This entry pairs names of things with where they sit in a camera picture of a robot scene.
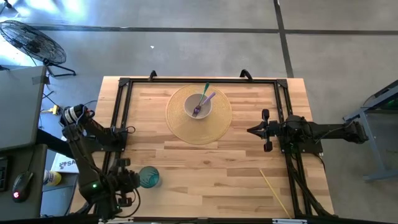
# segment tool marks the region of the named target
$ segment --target electric fan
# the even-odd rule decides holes
[[[43,62],[52,77],[76,75],[75,71],[60,66],[67,55],[59,44],[37,29],[18,21],[0,22],[0,33],[15,48]],[[56,66],[72,73],[54,75],[49,66]]]

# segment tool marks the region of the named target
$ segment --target computer mouse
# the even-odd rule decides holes
[[[26,201],[30,192],[30,180],[32,180],[33,173],[29,170],[19,174],[12,186],[12,199],[14,202],[21,203]]]

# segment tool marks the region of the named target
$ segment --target gray floor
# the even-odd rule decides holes
[[[10,1],[0,21],[39,25],[276,29],[270,0]],[[394,30],[394,0],[280,0],[286,29]],[[254,77],[286,77],[279,34],[45,31],[67,53],[78,76],[51,79],[52,99],[62,106],[97,99],[105,75],[231,76],[243,68]],[[398,35],[287,35],[294,77],[302,77],[313,119],[342,117],[398,78]],[[30,58],[0,40],[0,64],[33,66]],[[43,109],[52,105],[43,102]],[[45,130],[61,136],[57,119],[42,116]],[[326,175],[337,215],[397,222],[398,181],[366,184],[376,170],[367,144],[323,141]],[[68,188],[46,192],[42,213],[61,215]],[[48,198],[58,197],[56,202]],[[60,201],[66,201],[60,207]]]

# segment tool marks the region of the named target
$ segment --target woven placemat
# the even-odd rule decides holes
[[[202,94],[203,88],[204,85],[189,85],[177,90],[166,108],[167,126],[174,135],[190,144],[207,144],[221,138],[232,120],[232,109],[227,97],[211,85],[206,91],[206,96],[216,93],[211,99],[211,113],[203,119],[193,119],[185,113],[185,100],[192,94]]]

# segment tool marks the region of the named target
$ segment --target wooden tabletop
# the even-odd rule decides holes
[[[119,78],[103,79],[94,119],[104,127],[111,123]],[[312,120],[303,79],[287,80],[293,113]],[[227,133],[218,141],[192,145],[175,137],[165,122],[169,98],[185,85],[188,83],[135,83],[132,88],[127,126],[134,126],[137,131],[129,135],[122,156],[131,159],[132,165],[128,169],[139,172],[144,166],[154,166],[162,179],[160,187],[139,188],[141,207],[135,217],[287,217],[259,168],[293,216],[286,163],[277,139],[272,138],[274,150],[265,153],[264,140],[246,132],[247,128],[261,122],[262,109],[269,109],[270,120],[278,120],[274,87],[268,84],[212,84],[228,97],[233,120]],[[103,152],[93,154],[98,167],[102,166],[103,156]],[[314,155],[303,154],[303,164],[309,189],[324,208],[333,213],[320,160]],[[299,200],[303,210],[300,191]],[[76,191],[71,211],[78,210],[84,202]],[[131,213],[135,207],[136,204],[123,208],[121,215]]]

